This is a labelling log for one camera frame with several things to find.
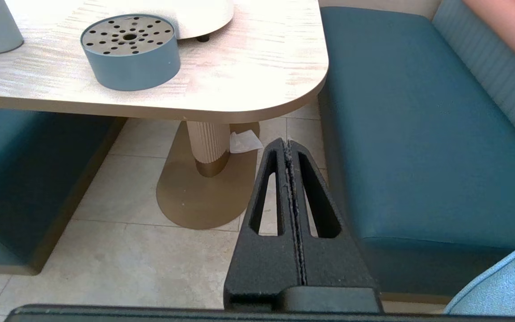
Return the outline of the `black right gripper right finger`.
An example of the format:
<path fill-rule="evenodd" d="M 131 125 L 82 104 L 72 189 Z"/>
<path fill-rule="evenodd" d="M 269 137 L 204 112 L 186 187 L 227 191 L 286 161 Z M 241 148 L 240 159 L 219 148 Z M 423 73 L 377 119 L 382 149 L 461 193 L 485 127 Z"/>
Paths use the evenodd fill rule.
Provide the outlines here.
<path fill-rule="evenodd" d="M 311 153 L 290 140 L 287 162 L 301 283 L 307 287 L 377 289 Z"/>

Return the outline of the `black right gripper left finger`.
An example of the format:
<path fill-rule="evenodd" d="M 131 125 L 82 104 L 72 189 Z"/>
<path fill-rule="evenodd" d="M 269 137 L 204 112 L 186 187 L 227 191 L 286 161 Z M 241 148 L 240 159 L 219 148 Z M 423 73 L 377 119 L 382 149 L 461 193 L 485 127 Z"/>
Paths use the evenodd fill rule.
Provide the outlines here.
<path fill-rule="evenodd" d="M 276 183 L 277 234 L 261 236 L 259 230 L 271 175 Z M 292 201 L 286 146 L 279 138 L 263 152 L 224 283 L 225 309 L 273 310 L 282 291 L 301 284 Z"/>

